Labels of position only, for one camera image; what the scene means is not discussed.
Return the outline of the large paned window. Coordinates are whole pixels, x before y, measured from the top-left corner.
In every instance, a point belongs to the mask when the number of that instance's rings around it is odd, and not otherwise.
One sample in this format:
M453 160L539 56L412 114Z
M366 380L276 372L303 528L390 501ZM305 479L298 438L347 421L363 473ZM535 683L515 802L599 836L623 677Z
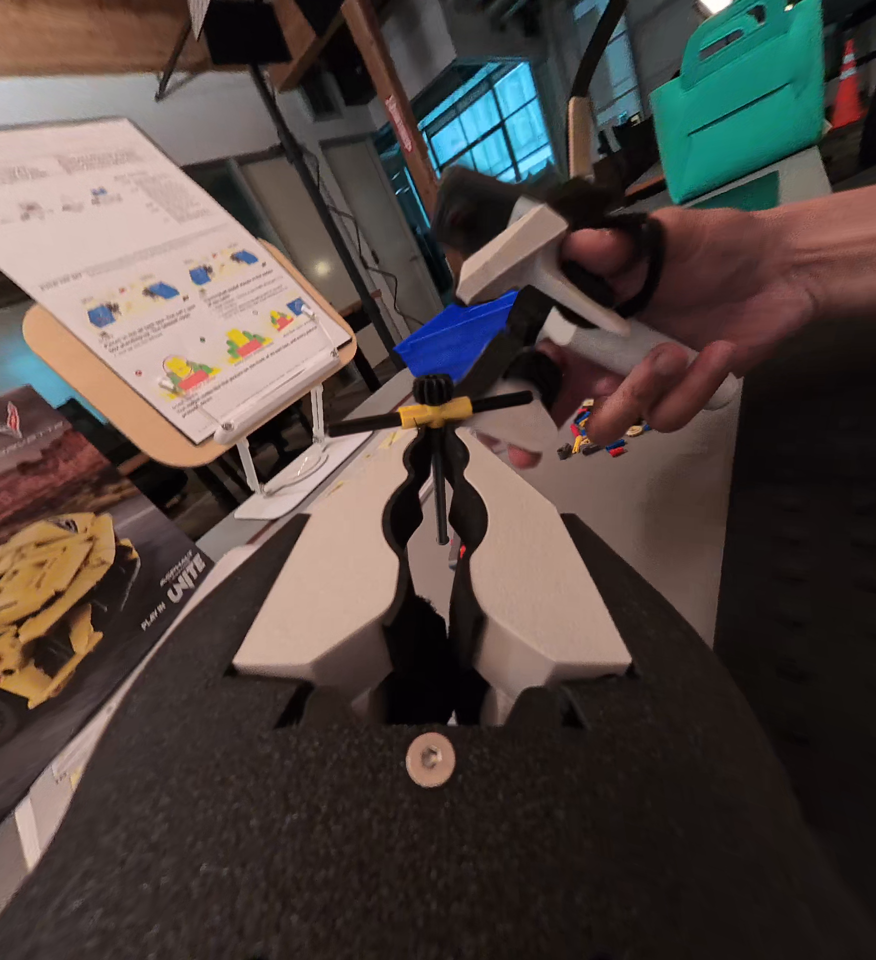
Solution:
M420 121L437 174L463 167L504 183L543 174L555 162L531 65L491 61Z

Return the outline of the yellow car set box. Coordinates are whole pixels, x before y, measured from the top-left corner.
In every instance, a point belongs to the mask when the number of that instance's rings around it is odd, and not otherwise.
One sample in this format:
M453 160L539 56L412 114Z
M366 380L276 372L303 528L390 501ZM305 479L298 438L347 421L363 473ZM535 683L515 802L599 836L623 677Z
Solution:
M0 394L0 823L163 636L213 563L33 387Z

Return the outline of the yellow connector with black axles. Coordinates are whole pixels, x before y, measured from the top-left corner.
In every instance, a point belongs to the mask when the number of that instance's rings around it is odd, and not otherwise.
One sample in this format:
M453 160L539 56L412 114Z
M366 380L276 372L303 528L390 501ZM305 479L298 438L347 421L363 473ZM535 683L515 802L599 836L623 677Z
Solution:
M325 426L328 438L373 433L381 430L417 430L420 438L429 439L433 496L436 514L437 543L447 546L448 509L445 485L444 436L447 426L467 421L477 414L511 409L530 404L535 399L531 390L516 390L472 400L468 396L445 399L437 404L415 403L394 412L357 417Z

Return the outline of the orange traffic cone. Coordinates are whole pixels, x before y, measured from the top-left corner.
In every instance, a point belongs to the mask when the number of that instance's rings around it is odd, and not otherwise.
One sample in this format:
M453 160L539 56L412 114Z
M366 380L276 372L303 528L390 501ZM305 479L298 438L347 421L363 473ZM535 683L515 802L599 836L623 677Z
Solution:
M844 45L829 128L838 130L852 126L864 119L864 116L865 108L857 79L855 43L849 38Z

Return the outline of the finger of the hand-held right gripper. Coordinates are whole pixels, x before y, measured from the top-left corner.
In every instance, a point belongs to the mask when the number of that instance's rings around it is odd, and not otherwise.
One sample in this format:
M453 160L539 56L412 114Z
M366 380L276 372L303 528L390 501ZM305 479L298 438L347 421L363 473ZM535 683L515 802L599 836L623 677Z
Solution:
M562 372L541 342L567 347L572 325L553 294L561 288L556 249L567 223L545 204L532 203L463 264L458 294L472 306L510 291L515 300L505 319L455 389L471 405L551 405Z

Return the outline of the person's right hand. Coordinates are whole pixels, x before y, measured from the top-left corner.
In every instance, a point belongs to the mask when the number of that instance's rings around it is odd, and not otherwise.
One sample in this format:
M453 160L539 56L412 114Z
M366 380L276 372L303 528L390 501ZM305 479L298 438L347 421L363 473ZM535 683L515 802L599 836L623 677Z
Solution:
M808 203L757 212L670 207L654 214L666 252L658 287L639 318L697 357L665 343L618 375L542 342L539 351L563 376L551 409L557 426L591 399L588 437L600 446L622 438L638 419L660 433L681 430L728 376L743 377L821 320L802 264Z

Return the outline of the teal plastic crate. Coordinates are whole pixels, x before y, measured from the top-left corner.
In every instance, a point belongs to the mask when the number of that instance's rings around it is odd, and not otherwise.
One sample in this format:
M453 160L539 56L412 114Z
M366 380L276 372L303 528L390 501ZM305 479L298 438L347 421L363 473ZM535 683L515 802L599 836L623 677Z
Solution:
M651 109L665 185L676 205L780 162L823 136L820 1L737 1L686 44Z

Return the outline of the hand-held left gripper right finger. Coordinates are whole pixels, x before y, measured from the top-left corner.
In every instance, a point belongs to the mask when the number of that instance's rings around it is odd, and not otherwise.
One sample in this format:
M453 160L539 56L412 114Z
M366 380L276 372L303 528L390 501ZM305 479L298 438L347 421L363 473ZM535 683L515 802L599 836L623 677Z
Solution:
M452 609L471 666L489 687L484 725L504 725L527 690L623 676L631 654L552 502L466 429L452 527L465 546Z

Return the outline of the black dimpled foam pad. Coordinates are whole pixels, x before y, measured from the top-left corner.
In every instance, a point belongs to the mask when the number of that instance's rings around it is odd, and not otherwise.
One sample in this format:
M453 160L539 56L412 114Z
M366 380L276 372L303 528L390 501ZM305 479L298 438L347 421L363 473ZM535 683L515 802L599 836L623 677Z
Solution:
M876 322L745 378L713 645L876 924Z

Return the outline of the printed instruction sheet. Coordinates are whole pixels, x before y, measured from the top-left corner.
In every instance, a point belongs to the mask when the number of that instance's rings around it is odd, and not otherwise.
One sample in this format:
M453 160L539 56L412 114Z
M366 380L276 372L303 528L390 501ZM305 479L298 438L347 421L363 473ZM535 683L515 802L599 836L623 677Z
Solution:
M0 129L0 271L193 444L310 390L351 339L123 118Z

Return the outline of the blue storage bin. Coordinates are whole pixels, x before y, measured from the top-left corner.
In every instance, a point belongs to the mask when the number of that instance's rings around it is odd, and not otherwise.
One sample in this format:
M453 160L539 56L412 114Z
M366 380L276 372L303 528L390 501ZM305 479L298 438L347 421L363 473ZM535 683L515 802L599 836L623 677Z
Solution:
M517 291L511 291L482 304L446 306L399 342L396 355L415 378L448 375L458 383L505 329L517 295Z

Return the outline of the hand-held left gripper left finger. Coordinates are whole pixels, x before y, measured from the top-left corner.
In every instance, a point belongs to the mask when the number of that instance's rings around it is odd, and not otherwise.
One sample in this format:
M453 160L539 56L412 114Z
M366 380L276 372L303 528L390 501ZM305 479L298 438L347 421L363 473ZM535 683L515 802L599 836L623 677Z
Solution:
M406 454L414 431L386 432L303 518L303 527L234 654L241 676L310 684L359 717L396 719L422 650L424 601L407 550L385 530L389 501L418 487Z

